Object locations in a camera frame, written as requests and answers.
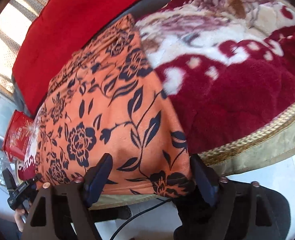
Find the screw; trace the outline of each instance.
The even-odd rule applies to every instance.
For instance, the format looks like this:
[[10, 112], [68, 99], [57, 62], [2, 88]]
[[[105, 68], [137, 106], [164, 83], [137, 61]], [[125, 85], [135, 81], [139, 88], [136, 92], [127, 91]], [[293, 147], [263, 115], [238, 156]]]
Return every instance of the screw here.
[[254, 187], [259, 187], [259, 186], [260, 186], [260, 183], [257, 182], [257, 181], [252, 181], [252, 185], [253, 185]]
[[46, 182], [42, 185], [43, 188], [49, 188], [51, 186], [51, 183]]
[[222, 182], [222, 183], [228, 183], [228, 178], [227, 177], [220, 177], [220, 179], [218, 181]]
[[84, 181], [83, 177], [76, 177], [74, 180], [73, 180], [75, 183], [81, 183]]

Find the white floor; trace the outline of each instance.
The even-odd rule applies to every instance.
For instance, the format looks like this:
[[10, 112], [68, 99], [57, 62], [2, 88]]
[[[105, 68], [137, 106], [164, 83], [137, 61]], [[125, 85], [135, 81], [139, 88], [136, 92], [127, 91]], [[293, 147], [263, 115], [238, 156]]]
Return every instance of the white floor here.
[[[283, 194], [290, 204], [291, 227], [287, 240], [295, 238], [295, 156], [274, 165], [249, 171], [243, 174], [229, 176], [230, 179], [251, 182], [257, 180], [264, 187]], [[133, 214], [137, 214], [160, 201], [155, 199], [148, 202], [131, 205]], [[103, 240], [109, 240], [124, 220], [97, 223], [97, 228]], [[166, 203], [126, 225], [115, 239], [117, 240], [172, 240], [174, 230], [181, 225], [177, 210], [172, 203]]]

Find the gathered fabric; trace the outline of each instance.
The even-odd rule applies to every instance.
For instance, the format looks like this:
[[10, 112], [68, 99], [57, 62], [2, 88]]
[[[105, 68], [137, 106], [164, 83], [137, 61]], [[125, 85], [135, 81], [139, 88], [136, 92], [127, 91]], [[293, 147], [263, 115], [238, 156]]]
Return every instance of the gathered fabric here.
[[51, 80], [40, 116], [41, 182], [69, 183], [109, 153], [103, 194], [178, 197], [194, 189], [186, 137], [131, 15], [74, 53]]

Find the red container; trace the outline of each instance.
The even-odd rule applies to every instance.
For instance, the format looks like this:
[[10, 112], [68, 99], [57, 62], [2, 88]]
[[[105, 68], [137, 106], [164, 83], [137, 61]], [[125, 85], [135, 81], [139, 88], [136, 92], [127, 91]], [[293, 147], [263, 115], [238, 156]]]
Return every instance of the red container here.
[[3, 142], [3, 150], [12, 161], [13, 157], [24, 161], [33, 120], [24, 113], [14, 111]]

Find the red cushion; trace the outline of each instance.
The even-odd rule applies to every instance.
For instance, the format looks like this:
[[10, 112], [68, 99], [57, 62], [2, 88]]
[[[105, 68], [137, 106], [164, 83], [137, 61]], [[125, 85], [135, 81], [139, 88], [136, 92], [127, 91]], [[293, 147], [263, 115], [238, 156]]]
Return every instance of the red cushion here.
[[13, 66], [25, 103], [35, 114], [49, 81], [102, 27], [138, 0], [49, 0], [32, 23]]

